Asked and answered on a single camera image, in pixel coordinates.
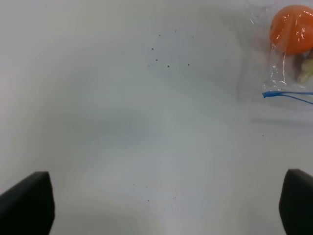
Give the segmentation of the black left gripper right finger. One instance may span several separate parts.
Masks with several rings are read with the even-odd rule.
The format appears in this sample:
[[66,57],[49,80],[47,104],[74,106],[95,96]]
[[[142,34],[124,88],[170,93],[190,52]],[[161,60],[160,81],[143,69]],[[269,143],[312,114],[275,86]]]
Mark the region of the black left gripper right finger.
[[285,175],[279,201],[279,213],[285,233],[313,233],[313,177],[300,169]]

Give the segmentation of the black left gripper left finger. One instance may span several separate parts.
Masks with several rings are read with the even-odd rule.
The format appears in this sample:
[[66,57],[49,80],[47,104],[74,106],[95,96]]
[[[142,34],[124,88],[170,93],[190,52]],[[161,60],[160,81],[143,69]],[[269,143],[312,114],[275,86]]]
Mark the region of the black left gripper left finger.
[[48,235],[55,219],[50,175],[34,172],[0,195],[2,235]]

